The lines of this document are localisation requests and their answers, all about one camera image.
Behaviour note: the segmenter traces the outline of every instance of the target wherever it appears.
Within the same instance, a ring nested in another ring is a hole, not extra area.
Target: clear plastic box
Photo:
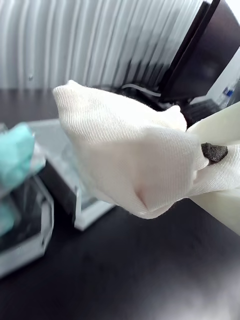
[[[0,278],[44,255],[54,226],[54,203],[34,176],[0,200],[3,213],[14,222],[0,237]]]
[[[71,143],[58,119],[29,122],[47,163],[40,177],[77,229],[85,230],[114,205],[91,196],[81,183]]]

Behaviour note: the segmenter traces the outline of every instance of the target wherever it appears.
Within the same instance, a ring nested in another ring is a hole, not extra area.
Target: cream fabric
[[[79,174],[99,199],[151,219],[182,198],[240,186],[239,145],[207,166],[200,139],[186,132],[178,106],[156,112],[74,81],[53,94]]]

